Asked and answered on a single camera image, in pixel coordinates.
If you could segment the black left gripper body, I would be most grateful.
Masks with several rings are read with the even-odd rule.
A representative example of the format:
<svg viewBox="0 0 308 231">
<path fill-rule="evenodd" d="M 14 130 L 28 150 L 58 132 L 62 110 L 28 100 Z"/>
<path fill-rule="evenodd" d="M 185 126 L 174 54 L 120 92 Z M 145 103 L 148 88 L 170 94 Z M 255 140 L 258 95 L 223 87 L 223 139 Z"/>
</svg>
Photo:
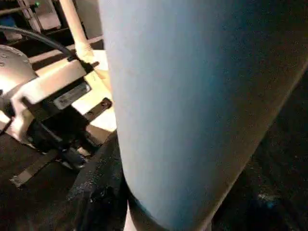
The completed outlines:
<svg viewBox="0 0 308 231">
<path fill-rule="evenodd" d="M 91 122 L 86 119 L 86 114 L 81 114 L 73 106 L 58 109 L 51 102 L 26 104 L 33 116 L 26 137 L 40 152 L 53 152 L 71 168 L 83 168 L 87 159 L 78 151 L 79 148 L 92 156 L 101 146 L 87 131 Z"/>
</svg>

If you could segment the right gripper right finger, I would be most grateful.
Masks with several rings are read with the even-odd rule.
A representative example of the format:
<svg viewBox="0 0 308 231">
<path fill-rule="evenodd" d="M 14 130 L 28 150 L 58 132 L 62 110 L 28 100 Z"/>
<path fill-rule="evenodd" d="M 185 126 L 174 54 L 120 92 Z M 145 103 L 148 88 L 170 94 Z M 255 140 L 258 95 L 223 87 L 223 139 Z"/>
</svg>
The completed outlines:
<svg viewBox="0 0 308 231">
<path fill-rule="evenodd" d="M 212 221 L 214 231 L 306 231 L 291 203 L 255 169 L 245 169 Z"/>
</svg>

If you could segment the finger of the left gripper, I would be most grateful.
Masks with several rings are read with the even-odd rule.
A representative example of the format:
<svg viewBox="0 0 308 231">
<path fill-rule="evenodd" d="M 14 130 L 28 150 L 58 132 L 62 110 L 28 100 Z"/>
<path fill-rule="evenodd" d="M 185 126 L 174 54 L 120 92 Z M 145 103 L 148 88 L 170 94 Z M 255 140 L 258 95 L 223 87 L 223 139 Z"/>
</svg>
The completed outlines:
<svg viewBox="0 0 308 231">
<path fill-rule="evenodd" d="M 98 103 L 95 107 L 91 108 L 87 113 L 86 113 L 86 119 L 91 122 L 94 119 L 96 119 L 98 116 L 100 116 L 104 111 L 107 109 L 111 108 L 112 106 L 112 101 L 108 98 L 103 98 L 103 100 Z"/>
</svg>

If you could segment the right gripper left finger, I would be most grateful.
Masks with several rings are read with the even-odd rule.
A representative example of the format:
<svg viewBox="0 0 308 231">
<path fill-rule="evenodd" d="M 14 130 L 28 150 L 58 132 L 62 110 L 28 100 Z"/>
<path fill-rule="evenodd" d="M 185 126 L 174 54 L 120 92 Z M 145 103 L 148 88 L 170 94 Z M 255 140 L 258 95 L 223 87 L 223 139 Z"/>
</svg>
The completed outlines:
<svg viewBox="0 0 308 231">
<path fill-rule="evenodd" d="M 112 132 L 79 172 L 69 194 L 76 231 L 122 231 L 127 214 L 118 135 Z"/>
</svg>

